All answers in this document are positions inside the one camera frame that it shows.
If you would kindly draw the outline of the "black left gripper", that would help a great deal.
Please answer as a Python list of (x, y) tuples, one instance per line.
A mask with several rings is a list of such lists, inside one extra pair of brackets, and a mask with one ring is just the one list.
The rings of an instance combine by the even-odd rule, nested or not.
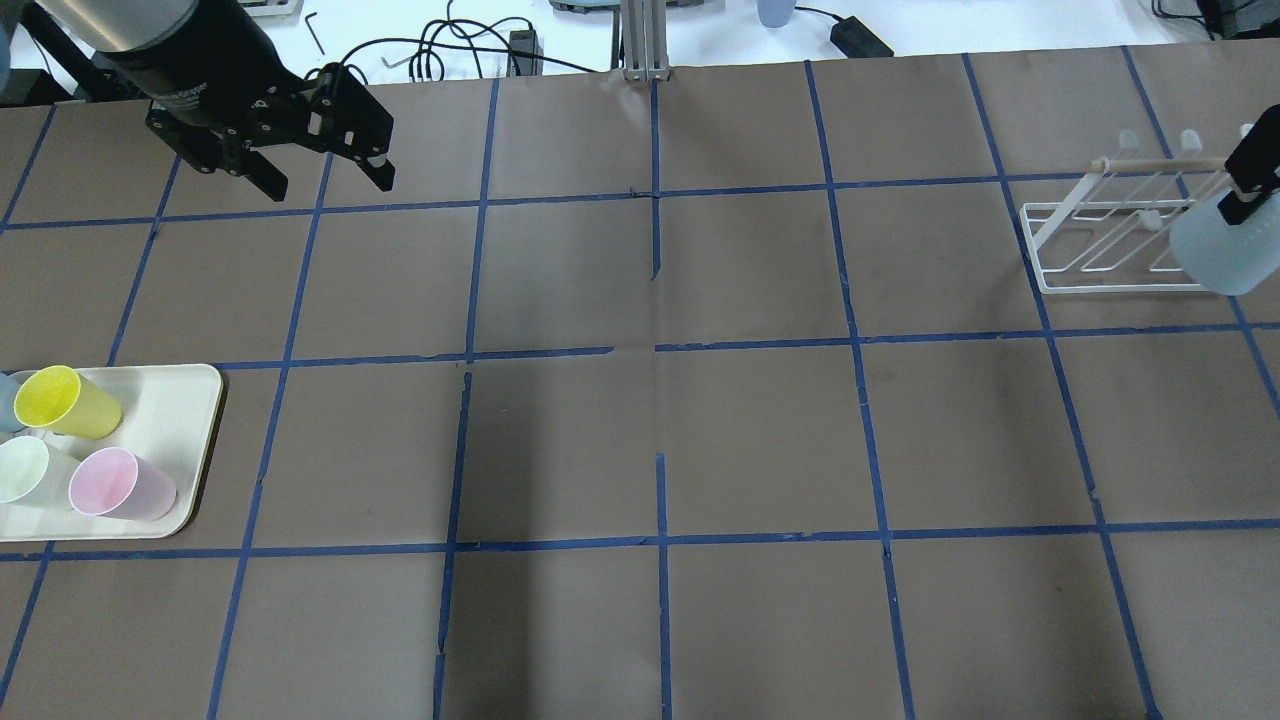
[(347, 65), (308, 81), (288, 70), (236, 1), (188, 1), (156, 38), (102, 55), (151, 99), (148, 127), (200, 172), (239, 176), (283, 202), (289, 179), (260, 150), (292, 143), (393, 190), (393, 115)]

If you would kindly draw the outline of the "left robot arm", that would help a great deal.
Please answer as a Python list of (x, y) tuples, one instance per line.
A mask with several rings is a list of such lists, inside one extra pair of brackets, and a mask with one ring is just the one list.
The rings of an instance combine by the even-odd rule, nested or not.
[(246, 178), (284, 200), (262, 150), (294, 145), (351, 160), (380, 191), (394, 120), (340, 61), (305, 78), (236, 1), (46, 1), (44, 9), (150, 99), (147, 127), (204, 174)]

